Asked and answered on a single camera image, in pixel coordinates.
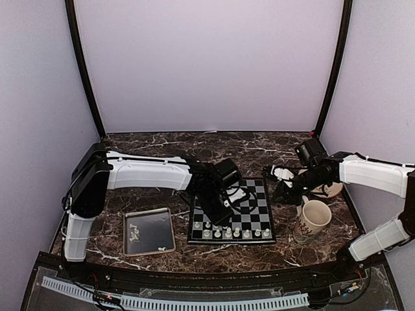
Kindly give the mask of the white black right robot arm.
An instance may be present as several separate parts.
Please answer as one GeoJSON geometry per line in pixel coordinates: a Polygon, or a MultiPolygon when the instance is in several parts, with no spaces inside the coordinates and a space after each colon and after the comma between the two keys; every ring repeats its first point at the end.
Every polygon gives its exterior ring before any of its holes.
{"type": "Polygon", "coordinates": [[[370,190],[379,197],[370,203],[375,220],[383,220],[337,251],[331,276],[345,281],[358,265],[374,255],[391,251],[414,240],[414,165],[372,159],[357,152],[337,152],[320,159],[308,158],[309,168],[293,174],[290,167],[272,165],[266,170],[279,185],[277,202],[300,204],[313,189],[343,183],[370,190]]]}

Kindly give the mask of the black grey chessboard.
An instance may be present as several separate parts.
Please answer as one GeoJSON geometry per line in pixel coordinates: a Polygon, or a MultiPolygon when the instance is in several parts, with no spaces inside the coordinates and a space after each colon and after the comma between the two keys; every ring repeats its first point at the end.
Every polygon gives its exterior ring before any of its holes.
{"type": "Polygon", "coordinates": [[[233,202],[233,217],[227,226],[219,226],[222,231],[221,238],[215,238],[213,224],[204,214],[202,208],[198,205],[197,198],[193,198],[193,206],[189,216],[189,230],[187,235],[188,244],[275,244],[276,237],[274,234],[274,221],[272,217],[272,209],[268,200],[267,184],[263,178],[246,178],[234,183],[230,188],[242,188],[246,192],[246,196],[240,200],[233,202]],[[199,222],[200,227],[194,228],[194,223],[199,222]],[[203,239],[203,231],[206,229],[206,222],[211,223],[209,230],[211,238],[203,239]],[[241,237],[236,239],[233,237],[226,238],[226,228],[231,227],[234,232],[236,227],[241,228],[241,237]],[[251,231],[251,237],[243,238],[245,230],[251,231]],[[255,236],[255,230],[261,230],[261,236],[255,236]],[[265,229],[270,229],[269,236],[263,236],[265,229]]]}

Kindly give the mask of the cream floral mug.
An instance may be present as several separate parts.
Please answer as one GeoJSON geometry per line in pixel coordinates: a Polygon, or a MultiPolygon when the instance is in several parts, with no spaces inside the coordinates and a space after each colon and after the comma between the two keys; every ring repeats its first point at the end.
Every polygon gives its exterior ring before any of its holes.
{"type": "Polygon", "coordinates": [[[301,245],[310,244],[330,223],[331,209],[324,202],[310,200],[302,196],[297,206],[297,217],[293,229],[295,242],[301,245]]]}

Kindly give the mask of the white king chess piece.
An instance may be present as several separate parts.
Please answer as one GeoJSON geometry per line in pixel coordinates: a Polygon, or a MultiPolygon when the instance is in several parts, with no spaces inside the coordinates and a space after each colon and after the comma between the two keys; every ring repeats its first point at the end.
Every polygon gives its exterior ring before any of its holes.
{"type": "Polygon", "coordinates": [[[241,228],[240,227],[236,227],[234,232],[233,232],[233,237],[238,239],[241,237],[241,228]]]}

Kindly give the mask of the black frame post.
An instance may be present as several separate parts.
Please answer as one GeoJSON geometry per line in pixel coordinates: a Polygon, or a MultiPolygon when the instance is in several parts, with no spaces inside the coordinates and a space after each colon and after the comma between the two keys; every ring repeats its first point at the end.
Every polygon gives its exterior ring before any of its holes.
{"type": "Polygon", "coordinates": [[[335,93],[335,88],[338,82],[338,76],[340,74],[340,68],[343,61],[344,51],[346,48],[346,42],[348,38],[348,32],[351,21],[351,13],[353,8],[353,0],[344,0],[342,7],[342,15],[340,19],[340,26],[337,38],[337,44],[335,47],[335,53],[333,57],[333,63],[327,82],[326,92],[322,101],[322,107],[316,122],[315,129],[313,130],[313,136],[317,139],[320,138],[326,120],[329,113],[329,109],[335,93]]]}
{"type": "Polygon", "coordinates": [[[106,131],[104,129],[103,121],[99,113],[97,101],[93,92],[91,85],[91,80],[89,78],[89,73],[86,65],[86,59],[84,56],[84,51],[82,48],[82,42],[80,37],[80,31],[78,27],[77,14],[75,10],[75,2],[73,0],[65,0],[65,10],[67,15],[67,22],[69,25],[69,31],[71,35],[71,41],[73,45],[73,50],[75,54],[75,59],[77,61],[77,67],[84,88],[84,93],[88,103],[88,107],[93,118],[95,128],[97,130],[100,140],[105,138],[106,131]]]}

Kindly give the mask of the white chess piece cluster left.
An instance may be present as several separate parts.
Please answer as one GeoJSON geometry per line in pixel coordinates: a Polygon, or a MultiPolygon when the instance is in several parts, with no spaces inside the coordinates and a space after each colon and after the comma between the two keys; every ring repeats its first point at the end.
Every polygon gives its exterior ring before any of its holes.
{"type": "Polygon", "coordinates": [[[139,229],[136,225],[130,224],[129,228],[130,228],[130,235],[131,236],[139,236],[140,231],[139,231],[139,229]]]}

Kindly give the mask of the metal tray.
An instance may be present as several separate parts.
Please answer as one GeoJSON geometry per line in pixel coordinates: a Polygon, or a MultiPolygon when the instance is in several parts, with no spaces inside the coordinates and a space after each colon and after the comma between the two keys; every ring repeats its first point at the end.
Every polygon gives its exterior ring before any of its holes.
{"type": "Polygon", "coordinates": [[[123,253],[126,257],[168,253],[176,249],[171,212],[168,208],[127,213],[124,215],[123,253]],[[140,233],[139,242],[130,242],[129,225],[134,224],[140,233]]]}

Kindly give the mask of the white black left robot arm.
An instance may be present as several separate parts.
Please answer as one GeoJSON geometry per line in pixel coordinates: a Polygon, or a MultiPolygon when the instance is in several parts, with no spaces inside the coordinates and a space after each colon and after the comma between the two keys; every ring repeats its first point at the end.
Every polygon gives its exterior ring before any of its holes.
{"type": "Polygon", "coordinates": [[[233,215],[227,192],[241,177],[231,159],[217,164],[188,157],[146,157],[107,151],[95,143],[86,152],[71,177],[62,198],[68,213],[62,255],[66,272],[77,282],[91,278],[84,263],[92,224],[104,209],[107,190],[121,188],[164,188],[196,196],[214,225],[226,225],[233,215]]]}

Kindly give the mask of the black left frame post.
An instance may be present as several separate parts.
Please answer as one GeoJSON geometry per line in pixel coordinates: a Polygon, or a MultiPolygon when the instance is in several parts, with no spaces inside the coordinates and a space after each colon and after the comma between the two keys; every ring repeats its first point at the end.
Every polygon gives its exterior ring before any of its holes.
{"type": "Polygon", "coordinates": [[[77,14],[75,10],[75,2],[73,0],[65,0],[65,10],[67,15],[67,22],[69,25],[69,31],[71,35],[71,41],[73,45],[73,50],[75,54],[75,59],[77,61],[77,67],[84,88],[84,93],[88,103],[88,107],[93,118],[95,128],[97,130],[100,140],[105,138],[106,131],[104,129],[103,121],[99,113],[97,101],[93,92],[91,85],[91,80],[89,78],[89,73],[86,65],[86,59],[84,56],[84,51],[82,48],[82,42],[80,37],[80,31],[78,27],[77,14]]]}

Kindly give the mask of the black right frame post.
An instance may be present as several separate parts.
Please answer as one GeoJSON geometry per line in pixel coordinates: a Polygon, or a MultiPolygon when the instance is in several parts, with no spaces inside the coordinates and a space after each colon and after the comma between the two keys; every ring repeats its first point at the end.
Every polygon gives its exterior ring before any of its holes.
{"type": "Polygon", "coordinates": [[[348,32],[351,21],[351,13],[353,8],[353,0],[344,0],[342,7],[342,15],[340,19],[340,26],[337,38],[337,44],[335,47],[335,53],[333,57],[333,63],[327,82],[326,92],[322,101],[322,107],[316,122],[315,129],[313,130],[313,136],[317,139],[320,138],[326,120],[329,113],[329,109],[335,93],[335,88],[338,82],[338,76],[340,74],[340,68],[343,61],[344,51],[346,48],[346,42],[348,38],[348,32]]]}

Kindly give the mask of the round wooden bird coaster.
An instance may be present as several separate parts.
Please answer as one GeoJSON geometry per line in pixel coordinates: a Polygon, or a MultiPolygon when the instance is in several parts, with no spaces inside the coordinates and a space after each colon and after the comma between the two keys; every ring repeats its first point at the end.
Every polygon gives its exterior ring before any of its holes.
{"type": "Polygon", "coordinates": [[[333,183],[332,186],[321,185],[311,191],[311,194],[319,198],[333,198],[340,194],[343,189],[342,183],[333,183]]]}

